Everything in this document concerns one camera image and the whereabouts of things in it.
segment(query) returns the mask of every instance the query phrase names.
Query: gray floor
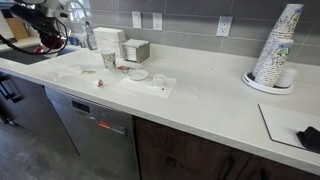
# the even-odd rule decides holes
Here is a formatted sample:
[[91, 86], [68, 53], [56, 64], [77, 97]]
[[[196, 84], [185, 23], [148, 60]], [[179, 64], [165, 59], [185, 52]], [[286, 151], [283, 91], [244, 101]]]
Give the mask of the gray floor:
[[0, 123], [1, 180], [118, 179], [32, 132]]

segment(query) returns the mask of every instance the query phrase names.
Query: kitchen counter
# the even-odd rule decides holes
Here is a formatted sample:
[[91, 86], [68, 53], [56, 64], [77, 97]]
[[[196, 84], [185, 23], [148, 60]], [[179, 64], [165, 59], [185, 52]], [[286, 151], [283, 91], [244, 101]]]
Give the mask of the kitchen counter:
[[[116, 87], [127, 75], [106, 70], [100, 55], [87, 49], [32, 65], [0, 58], [0, 71], [320, 175], [319, 154], [271, 141], [258, 108], [267, 104], [320, 116], [320, 68], [291, 64], [299, 70], [293, 93], [272, 95], [242, 82], [242, 75], [252, 70], [255, 61], [152, 45], [144, 69], [178, 79], [169, 98]], [[75, 66], [96, 73], [58, 77], [58, 70]], [[94, 86], [98, 79], [104, 81], [103, 88]]]

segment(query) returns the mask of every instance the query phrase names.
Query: stainless steel dishwasher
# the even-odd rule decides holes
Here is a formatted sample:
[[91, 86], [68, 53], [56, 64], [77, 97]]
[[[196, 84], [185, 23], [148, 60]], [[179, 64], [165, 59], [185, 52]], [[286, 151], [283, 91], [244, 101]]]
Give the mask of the stainless steel dishwasher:
[[81, 159], [113, 178], [140, 179], [130, 114], [46, 88]]

